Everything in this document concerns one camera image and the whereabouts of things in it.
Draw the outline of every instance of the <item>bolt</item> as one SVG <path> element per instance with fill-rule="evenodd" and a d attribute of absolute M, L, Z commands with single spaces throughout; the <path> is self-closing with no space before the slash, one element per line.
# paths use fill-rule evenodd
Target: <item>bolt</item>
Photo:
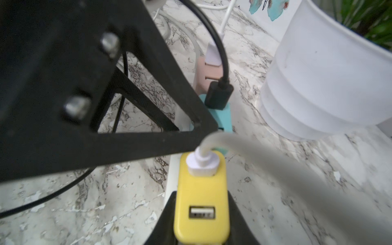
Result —
<path fill-rule="evenodd" d="M 64 105 L 64 109 L 68 116 L 80 121 L 87 114 L 90 105 L 90 98 L 76 95 L 67 100 L 67 103 Z"/>
<path fill-rule="evenodd" d="M 102 49 L 109 55 L 111 59 L 116 57 L 120 49 L 120 39 L 118 36 L 111 32 L 105 32 L 101 38 Z"/>

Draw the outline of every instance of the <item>white marble countertop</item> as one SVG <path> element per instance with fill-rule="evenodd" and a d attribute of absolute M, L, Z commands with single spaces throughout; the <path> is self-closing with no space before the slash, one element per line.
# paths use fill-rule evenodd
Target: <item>white marble countertop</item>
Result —
<path fill-rule="evenodd" d="M 226 1 L 209 1 L 227 4 Z M 209 35 L 184 6 L 169 0 L 164 10 L 186 25 L 205 51 Z M 205 10 L 218 26 L 224 11 Z M 167 44 L 184 72 L 192 72 L 190 40 L 171 25 Z M 277 135 L 257 110 L 259 91 L 278 42 L 237 8 L 226 28 L 233 131 L 267 143 L 302 163 L 331 188 L 392 221 L 392 140 L 377 127 L 357 129 L 318 141 L 292 142 Z M 137 60 L 129 58 L 132 78 L 174 118 L 175 103 Z M 114 104 L 100 132 L 111 129 Z M 118 132 L 158 131 L 147 116 L 126 103 Z M 97 168 L 88 178 L 47 203 L 0 220 L 0 244 L 142 244 L 163 209 L 170 156 Z M 261 244 L 353 244 L 323 216 L 312 211 L 257 163 L 227 154 L 228 187 Z M 71 182 L 82 171 L 0 185 L 0 211 L 34 201 Z"/>

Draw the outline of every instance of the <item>black usb plug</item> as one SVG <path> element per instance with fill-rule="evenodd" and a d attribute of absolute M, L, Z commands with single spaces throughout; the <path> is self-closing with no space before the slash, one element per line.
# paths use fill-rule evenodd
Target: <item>black usb plug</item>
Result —
<path fill-rule="evenodd" d="M 212 81 L 208 88 L 204 104 L 210 109 L 223 110 L 233 93 L 234 87 L 228 81 Z"/>

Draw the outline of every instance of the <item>white cable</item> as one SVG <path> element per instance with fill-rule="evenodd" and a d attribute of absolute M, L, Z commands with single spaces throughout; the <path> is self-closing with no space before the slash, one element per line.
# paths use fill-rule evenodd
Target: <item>white cable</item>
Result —
<path fill-rule="evenodd" d="M 121 94 L 115 94 L 112 101 L 110 102 L 110 106 L 117 102 L 118 99 L 121 98 Z"/>
<path fill-rule="evenodd" d="M 212 6 L 212 5 L 196 4 L 196 6 L 198 6 L 201 9 L 224 10 L 224 9 L 227 9 L 229 7 L 229 4 L 228 5 L 224 5 L 224 6 Z"/>
<path fill-rule="evenodd" d="M 156 13 L 155 13 L 155 15 L 154 15 L 154 17 L 152 19 L 153 21 L 158 17 L 158 14 L 159 14 L 159 9 L 156 10 Z"/>
<path fill-rule="evenodd" d="M 236 4 L 236 0 L 231 0 L 230 1 L 229 7 L 227 8 L 225 16 L 223 17 L 222 23 L 221 23 L 221 25 L 219 27 L 219 30 L 218 30 L 219 33 L 224 33 L 225 32 L 225 27 L 227 25 L 227 22 L 229 21 L 230 14 L 233 11 L 233 8 L 234 8 L 235 4 Z"/>
<path fill-rule="evenodd" d="M 195 57 L 195 67 L 194 67 L 194 72 L 195 72 L 196 71 L 197 60 L 200 57 L 200 46 L 197 43 L 195 37 L 191 34 L 191 32 L 184 25 L 179 23 L 176 19 L 174 19 L 172 16 L 168 15 L 166 12 L 160 11 L 159 14 L 161 16 L 167 18 L 170 22 L 172 22 L 175 26 L 177 26 L 191 40 L 191 42 L 193 44 L 193 48 L 195 49 L 195 56 L 196 56 Z"/>
<path fill-rule="evenodd" d="M 162 35 L 163 39 L 166 41 L 169 38 L 169 36 L 170 36 L 171 29 L 170 29 L 170 26 L 167 23 L 167 20 L 165 18 L 163 18 L 162 16 L 159 16 L 159 19 L 163 22 L 163 26 L 166 29 L 165 33 L 163 33 L 163 35 Z"/>
<path fill-rule="evenodd" d="M 199 153 L 206 156 L 216 147 L 232 150 L 248 161 L 260 164 L 359 244 L 392 244 L 391 224 L 377 220 L 377 215 L 362 202 L 329 188 L 313 171 L 294 159 L 260 142 L 224 132 L 207 136 L 200 144 Z"/>

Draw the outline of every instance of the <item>white plastic container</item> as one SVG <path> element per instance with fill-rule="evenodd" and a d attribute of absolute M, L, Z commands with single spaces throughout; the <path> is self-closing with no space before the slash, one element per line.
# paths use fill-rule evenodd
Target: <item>white plastic container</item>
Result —
<path fill-rule="evenodd" d="M 375 125 L 392 117 L 392 53 L 303 0 L 264 86 L 261 114 L 286 138 L 315 140 Z"/>

